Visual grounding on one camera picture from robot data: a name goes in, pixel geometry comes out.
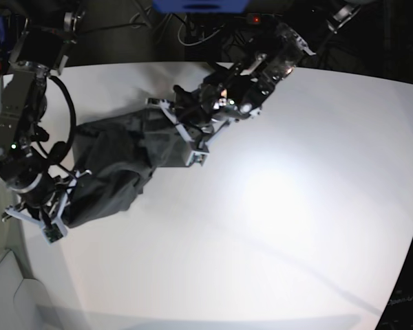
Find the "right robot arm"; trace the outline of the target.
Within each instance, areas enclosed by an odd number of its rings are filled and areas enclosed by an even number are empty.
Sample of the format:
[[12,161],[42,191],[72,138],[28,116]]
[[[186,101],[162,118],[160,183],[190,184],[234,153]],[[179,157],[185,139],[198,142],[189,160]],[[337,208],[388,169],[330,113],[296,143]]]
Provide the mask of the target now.
[[[0,79],[12,72],[1,94],[0,182],[17,194],[21,203],[8,208],[18,217],[22,210],[37,221],[47,218],[45,207],[66,199],[65,182],[49,174],[69,153],[76,129],[71,96],[59,79],[85,15],[84,1],[0,1]],[[47,153],[33,143],[46,142],[39,126],[47,109],[45,93],[51,80],[62,91],[70,113],[70,132]]]

